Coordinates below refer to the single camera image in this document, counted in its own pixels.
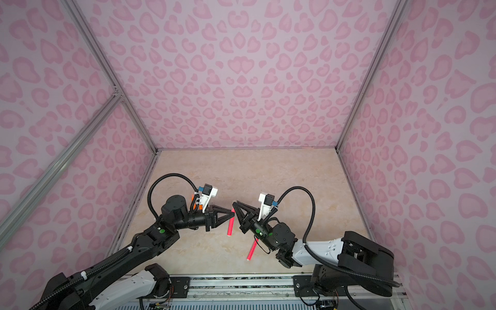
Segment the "pink pen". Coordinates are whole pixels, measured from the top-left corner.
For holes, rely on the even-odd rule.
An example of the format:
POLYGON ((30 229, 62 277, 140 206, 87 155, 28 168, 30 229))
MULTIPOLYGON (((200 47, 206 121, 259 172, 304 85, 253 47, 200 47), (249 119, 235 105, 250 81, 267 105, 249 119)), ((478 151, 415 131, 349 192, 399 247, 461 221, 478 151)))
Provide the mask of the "pink pen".
POLYGON ((234 228, 234 223, 235 223, 235 210, 231 209, 232 212, 232 217, 229 219, 229 225, 228 225, 228 230, 227 230, 227 236, 232 236, 233 234, 233 228, 234 228))
POLYGON ((254 242, 253 242, 253 245, 251 246, 250 251, 249 251, 249 253, 247 255, 247 258, 246 258, 247 261, 251 261, 252 260, 253 255, 254 255, 254 252, 255 252, 255 250, 256 250, 257 247, 258 247, 258 239, 255 238, 254 239, 254 242))

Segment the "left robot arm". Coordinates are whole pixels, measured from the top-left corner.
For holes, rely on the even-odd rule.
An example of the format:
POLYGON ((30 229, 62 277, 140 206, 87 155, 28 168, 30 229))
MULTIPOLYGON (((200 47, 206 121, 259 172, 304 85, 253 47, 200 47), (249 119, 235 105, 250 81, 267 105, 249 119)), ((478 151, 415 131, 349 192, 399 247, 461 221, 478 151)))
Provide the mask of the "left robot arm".
POLYGON ((143 232, 133 236, 130 244, 101 262, 71 276, 60 273, 47 283, 42 297, 32 309, 90 309, 91 302, 123 275, 168 250, 180 239, 179 230, 217 228, 234 217, 223 207, 212 205, 191 211, 185 198, 167 199, 161 214, 143 232))

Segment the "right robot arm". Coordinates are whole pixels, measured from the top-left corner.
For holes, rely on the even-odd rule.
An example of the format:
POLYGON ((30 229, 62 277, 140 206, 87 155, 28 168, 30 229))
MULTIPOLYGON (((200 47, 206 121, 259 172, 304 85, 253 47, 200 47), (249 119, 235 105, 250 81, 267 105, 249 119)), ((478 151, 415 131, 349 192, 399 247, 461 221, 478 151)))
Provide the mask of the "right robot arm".
POLYGON ((394 279, 394 255, 385 247, 353 231, 342 238, 305 242, 275 213, 277 207, 260 208, 236 201, 233 208, 243 233, 251 232, 284 267, 314 266, 311 284, 320 294, 358 285, 381 297, 391 297, 400 287, 394 279))

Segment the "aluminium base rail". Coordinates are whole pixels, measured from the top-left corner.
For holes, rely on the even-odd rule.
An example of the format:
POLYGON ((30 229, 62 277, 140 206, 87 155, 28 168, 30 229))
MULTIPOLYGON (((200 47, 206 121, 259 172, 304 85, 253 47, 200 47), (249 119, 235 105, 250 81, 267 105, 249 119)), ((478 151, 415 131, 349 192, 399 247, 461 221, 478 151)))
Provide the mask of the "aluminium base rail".
POLYGON ((90 309, 411 309, 403 288, 380 297, 360 286, 330 293, 311 288, 311 274, 173 275, 164 296, 153 297, 144 272, 125 276, 100 293, 90 309))

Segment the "diagonal aluminium frame bar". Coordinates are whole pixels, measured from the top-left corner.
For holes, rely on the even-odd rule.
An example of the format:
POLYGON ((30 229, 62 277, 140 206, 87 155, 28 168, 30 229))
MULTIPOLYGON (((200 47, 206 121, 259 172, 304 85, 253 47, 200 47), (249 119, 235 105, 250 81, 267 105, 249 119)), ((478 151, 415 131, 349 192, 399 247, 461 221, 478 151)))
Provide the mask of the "diagonal aluminium frame bar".
POLYGON ((59 154, 59 156, 49 165, 41 177, 26 191, 13 210, 1 223, 1 249, 4 249, 18 229, 27 221, 40 201, 54 187, 62 174, 74 162, 80 152, 86 147, 101 126, 107 121, 115 108, 121 103, 122 93, 116 91, 104 107, 101 108, 93 118, 81 129, 69 145, 59 154))

